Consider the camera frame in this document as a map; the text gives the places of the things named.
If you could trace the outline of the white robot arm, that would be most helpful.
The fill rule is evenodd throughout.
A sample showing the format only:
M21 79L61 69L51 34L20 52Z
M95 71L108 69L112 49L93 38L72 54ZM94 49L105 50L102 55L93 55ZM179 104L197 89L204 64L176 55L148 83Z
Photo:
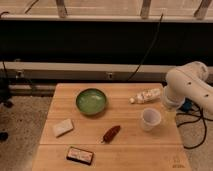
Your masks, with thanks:
M170 69L165 77L167 85L162 91L162 104L167 110L174 111L188 98L213 114L213 87L206 83L208 76L208 67L199 61Z

